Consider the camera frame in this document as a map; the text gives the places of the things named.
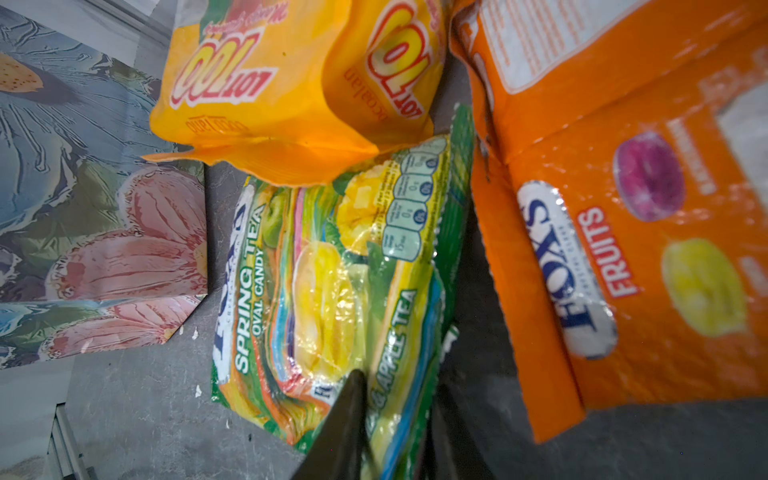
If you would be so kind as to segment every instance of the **candy bag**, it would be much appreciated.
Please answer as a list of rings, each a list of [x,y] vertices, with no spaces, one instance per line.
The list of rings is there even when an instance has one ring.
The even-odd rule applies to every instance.
[[[432,136],[447,0],[181,0],[152,111],[155,154],[327,183]]]
[[[215,402],[305,452],[361,369],[372,451],[363,473],[413,475],[453,315],[474,135],[460,107],[450,135],[330,185],[249,179],[227,255]]]
[[[535,4],[459,2],[452,37],[535,438],[768,395],[768,3]]]

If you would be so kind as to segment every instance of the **pink flower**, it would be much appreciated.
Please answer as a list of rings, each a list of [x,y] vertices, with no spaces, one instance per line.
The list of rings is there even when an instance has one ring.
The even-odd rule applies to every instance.
[[[194,296],[122,303],[107,308],[106,316],[59,330],[40,345],[38,354],[41,360],[47,360],[165,343],[198,303]]]
[[[197,178],[151,166],[118,193],[124,230],[74,247],[51,268],[49,299],[110,300],[207,292],[205,194]]]

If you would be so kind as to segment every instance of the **orange candy bag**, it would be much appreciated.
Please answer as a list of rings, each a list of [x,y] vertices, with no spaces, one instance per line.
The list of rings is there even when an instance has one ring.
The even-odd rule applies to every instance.
[[[586,409],[768,395],[767,18],[456,5],[475,207],[538,441]]]
[[[276,185],[326,183],[432,136],[445,0],[181,0],[153,161],[226,160]]]

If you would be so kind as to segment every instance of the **nutrition label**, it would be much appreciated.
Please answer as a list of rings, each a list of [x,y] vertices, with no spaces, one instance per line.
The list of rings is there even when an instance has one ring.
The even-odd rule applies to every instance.
[[[648,0],[482,0],[480,15],[505,90],[531,87]]]
[[[443,139],[420,145],[403,158],[402,174],[395,182],[394,200],[386,214],[382,249],[388,257],[412,262],[422,250],[421,232],[429,218],[427,202],[435,190],[440,154],[447,143]]]

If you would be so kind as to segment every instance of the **floral painting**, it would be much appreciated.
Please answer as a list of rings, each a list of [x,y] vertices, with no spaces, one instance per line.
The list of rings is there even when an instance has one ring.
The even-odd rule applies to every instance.
[[[0,368],[164,343],[207,293],[203,168],[160,82],[0,7]]]

